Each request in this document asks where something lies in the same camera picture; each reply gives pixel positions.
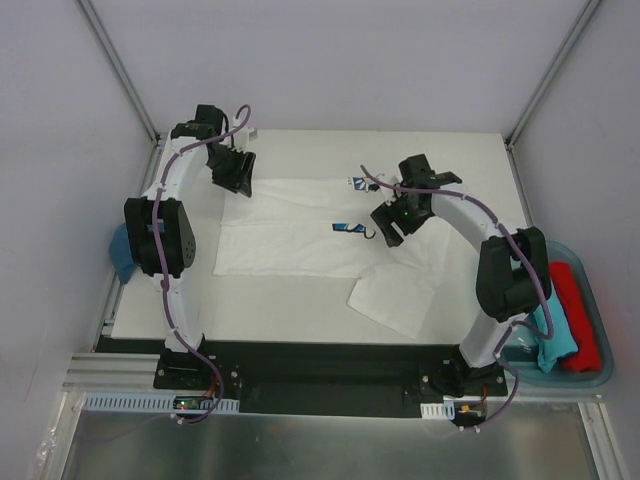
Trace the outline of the white printed t shirt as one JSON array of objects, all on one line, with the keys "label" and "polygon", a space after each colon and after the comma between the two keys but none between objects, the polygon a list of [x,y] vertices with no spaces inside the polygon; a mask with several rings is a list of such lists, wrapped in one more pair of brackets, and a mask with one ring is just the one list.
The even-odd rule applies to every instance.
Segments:
[{"label": "white printed t shirt", "polygon": [[382,203],[361,177],[256,180],[251,197],[225,197],[213,272],[352,279],[348,307],[415,339],[445,273],[450,228],[430,219],[390,247],[370,217]]}]

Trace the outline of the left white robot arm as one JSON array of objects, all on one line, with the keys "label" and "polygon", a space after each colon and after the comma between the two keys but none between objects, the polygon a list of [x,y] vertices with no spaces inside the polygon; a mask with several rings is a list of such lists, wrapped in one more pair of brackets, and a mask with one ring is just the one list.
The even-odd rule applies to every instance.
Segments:
[{"label": "left white robot arm", "polygon": [[198,105],[193,119],[169,132],[151,185],[124,204],[132,260],[160,294],[165,347],[172,352],[194,353],[205,338],[190,287],[197,240],[185,197],[205,169],[213,185],[252,196],[256,154],[247,149],[251,113],[248,104],[232,118],[214,105]]}]

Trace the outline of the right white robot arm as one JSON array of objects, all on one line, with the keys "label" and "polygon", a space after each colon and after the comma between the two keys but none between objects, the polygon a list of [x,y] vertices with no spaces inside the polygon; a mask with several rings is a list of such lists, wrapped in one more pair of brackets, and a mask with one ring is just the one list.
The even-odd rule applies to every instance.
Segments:
[{"label": "right white robot arm", "polygon": [[548,299],[552,282],[546,239],[536,227],[509,228],[451,171],[436,172],[423,154],[399,164],[394,182],[367,174],[369,184],[387,194],[371,214],[390,247],[398,247],[427,221],[438,218],[451,226],[478,255],[475,295],[480,314],[455,347],[443,377],[461,394],[473,394],[497,365],[514,327],[536,309],[544,327],[530,326],[538,338],[550,340],[555,327]]}]

